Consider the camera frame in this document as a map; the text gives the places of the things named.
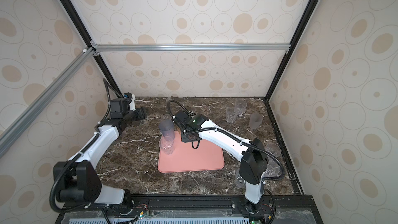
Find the grey frosted tumbler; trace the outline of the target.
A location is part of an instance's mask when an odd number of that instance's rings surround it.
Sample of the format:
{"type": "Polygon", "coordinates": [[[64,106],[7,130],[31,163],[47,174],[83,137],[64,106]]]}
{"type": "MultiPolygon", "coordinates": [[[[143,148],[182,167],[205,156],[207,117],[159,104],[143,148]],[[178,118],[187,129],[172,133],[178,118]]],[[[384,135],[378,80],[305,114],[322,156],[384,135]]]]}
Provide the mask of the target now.
{"type": "Polygon", "coordinates": [[[163,137],[175,138],[174,123],[170,119],[162,120],[159,124],[159,129],[163,137]]]}

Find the small clear cup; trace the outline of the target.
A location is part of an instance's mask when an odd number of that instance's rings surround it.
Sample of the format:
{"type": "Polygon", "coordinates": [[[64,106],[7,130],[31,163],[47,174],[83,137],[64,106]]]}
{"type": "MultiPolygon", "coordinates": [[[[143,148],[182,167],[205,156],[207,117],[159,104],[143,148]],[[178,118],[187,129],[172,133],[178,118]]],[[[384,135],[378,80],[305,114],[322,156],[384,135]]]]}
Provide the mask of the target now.
{"type": "Polygon", "coordinates": [[[171,155],[174,152],[174,139],[170,136],[162,136],[159,141],[160,150],[167,154],[171,155]]]}

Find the pink plastic tray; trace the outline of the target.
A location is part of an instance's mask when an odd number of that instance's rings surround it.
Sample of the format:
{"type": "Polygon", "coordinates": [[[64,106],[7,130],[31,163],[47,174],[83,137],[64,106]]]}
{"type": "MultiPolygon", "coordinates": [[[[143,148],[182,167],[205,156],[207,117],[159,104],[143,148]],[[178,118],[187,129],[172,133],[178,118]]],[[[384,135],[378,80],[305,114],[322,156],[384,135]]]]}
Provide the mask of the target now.
{"type": "Polygon", "coordinates": [[[201,140],[199,148],[181,141],[181,134],[175,131],[172,153],[160,151],[158,170],[161,173],[221,170],[224,167],[222,148],[208,140],[201,140]]]}

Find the clear faceted glass front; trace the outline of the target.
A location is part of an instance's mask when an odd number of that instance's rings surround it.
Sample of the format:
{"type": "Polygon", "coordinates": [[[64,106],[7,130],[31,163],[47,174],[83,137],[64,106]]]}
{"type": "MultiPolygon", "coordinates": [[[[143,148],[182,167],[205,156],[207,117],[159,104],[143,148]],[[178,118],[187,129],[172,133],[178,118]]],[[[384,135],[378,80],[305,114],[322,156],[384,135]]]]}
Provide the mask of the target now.
{"type": "Polygon", "coordinates": [[[241,177],[239,173],[239,169],[235,171],[235,187],[239,189],[245,189],[246,188],[246,181],[241,177]]]}

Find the clear faceted glass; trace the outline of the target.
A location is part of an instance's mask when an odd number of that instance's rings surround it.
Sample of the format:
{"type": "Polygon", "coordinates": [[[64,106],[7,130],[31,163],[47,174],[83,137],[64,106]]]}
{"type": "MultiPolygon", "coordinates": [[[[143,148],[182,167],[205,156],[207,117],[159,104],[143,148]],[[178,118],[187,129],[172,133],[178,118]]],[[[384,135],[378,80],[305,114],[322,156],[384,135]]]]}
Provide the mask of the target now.
{"type": "Polygon", "coordinates": [[[274,157],[278,158],[281,155],[281,150],[278,145],[269,143],[265,146],[265,150],[271,153],[274,157]]]}
{"type": "Polygon", "coordinates": [[[246,188],[246,181],[241,177],[239,173],[239,169],[235,171],[235,187],[239,189],[245,189],[246,188]]]}

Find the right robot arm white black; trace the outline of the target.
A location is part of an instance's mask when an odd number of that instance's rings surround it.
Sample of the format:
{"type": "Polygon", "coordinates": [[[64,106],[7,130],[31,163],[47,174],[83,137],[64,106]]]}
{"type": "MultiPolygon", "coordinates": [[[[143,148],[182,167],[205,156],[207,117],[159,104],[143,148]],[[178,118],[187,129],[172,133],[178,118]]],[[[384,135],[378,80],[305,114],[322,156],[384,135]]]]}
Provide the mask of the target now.
{"type": "Polygon", "coordinates": [[[172,120],[181,131],[184,142],[207,140],[240,162],[239,174],[245,182],[247,207],[258,208],[265,192],[267,180],[280,181],[286,171],[273,154],[265,150],[259,139],[241,138],[215,124],[203,115],[173,116],[172,120]]]}

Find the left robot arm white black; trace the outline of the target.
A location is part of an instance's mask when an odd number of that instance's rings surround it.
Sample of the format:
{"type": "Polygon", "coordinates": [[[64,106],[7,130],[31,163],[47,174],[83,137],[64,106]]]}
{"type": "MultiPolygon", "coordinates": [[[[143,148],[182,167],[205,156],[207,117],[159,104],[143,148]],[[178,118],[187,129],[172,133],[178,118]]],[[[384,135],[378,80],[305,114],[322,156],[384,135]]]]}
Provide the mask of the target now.
{"type": "Polygon", "coordinates": [[[147,118],[144,107],[136,107],[134,99],[124,96],[111,100],[105,118],[95,126],[93,137],[67,161],[53,167],[54,183],[49,205],[57,213],[67,213],[93,204],[133,208],[127,189],[104,185],[96,167],[109,146],[132,122],[147,118]]]}

